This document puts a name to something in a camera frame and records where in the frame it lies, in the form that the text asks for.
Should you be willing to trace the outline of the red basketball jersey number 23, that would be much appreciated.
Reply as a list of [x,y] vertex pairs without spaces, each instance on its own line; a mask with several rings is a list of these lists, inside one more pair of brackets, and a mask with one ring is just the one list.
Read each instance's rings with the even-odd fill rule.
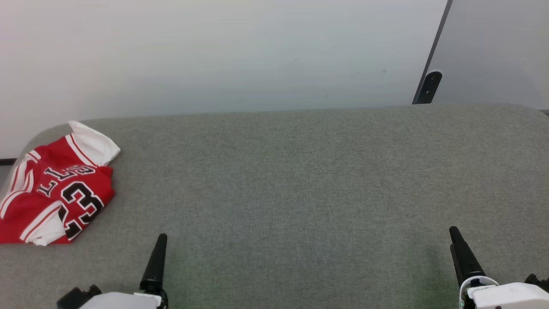
[[70,121],[71,133],[32,149],[0,201],[0,244],[70,244],[115,196],[110,137]]

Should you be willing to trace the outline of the black wall bracket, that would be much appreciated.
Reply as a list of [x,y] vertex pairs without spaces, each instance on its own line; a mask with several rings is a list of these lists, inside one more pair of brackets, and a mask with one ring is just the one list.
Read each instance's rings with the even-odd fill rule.
[[431,104],[443,75],[440,71],[428,73],[414,97],[412,104]]

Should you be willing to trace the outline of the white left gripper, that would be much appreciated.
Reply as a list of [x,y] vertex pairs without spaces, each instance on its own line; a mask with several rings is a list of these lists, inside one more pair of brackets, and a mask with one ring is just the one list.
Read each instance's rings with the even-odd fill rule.
[[140,290],[145,293],[104,293],[92,297],[80,309],[168,309],[163,289],[167,235],[161,233],[145,268]]

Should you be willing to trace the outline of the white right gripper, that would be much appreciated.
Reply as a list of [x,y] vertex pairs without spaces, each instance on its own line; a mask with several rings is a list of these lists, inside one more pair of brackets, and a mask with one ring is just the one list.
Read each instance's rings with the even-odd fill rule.
[[549,294],[526,283],[500,285],[486,276],[458,227],[449,228],[459,309],[549,309]]

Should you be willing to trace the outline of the grey panel with black edge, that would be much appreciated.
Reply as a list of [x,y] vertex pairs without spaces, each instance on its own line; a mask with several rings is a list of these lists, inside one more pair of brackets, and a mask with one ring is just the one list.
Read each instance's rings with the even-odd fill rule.
[[549,111],[549,0],[447,0],[423,79],[433,71],[433,104]]

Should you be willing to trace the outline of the grey fabric sofa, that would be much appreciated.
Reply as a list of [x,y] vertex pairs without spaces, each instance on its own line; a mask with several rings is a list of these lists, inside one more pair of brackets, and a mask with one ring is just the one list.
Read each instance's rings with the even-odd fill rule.
[[167,234],[169,309],[453,309],[457,226],[499,283],[549,277],[549,116],[516,104],[85,121],[121,148],[72,244],[0,245],[0,309],[131,293]]

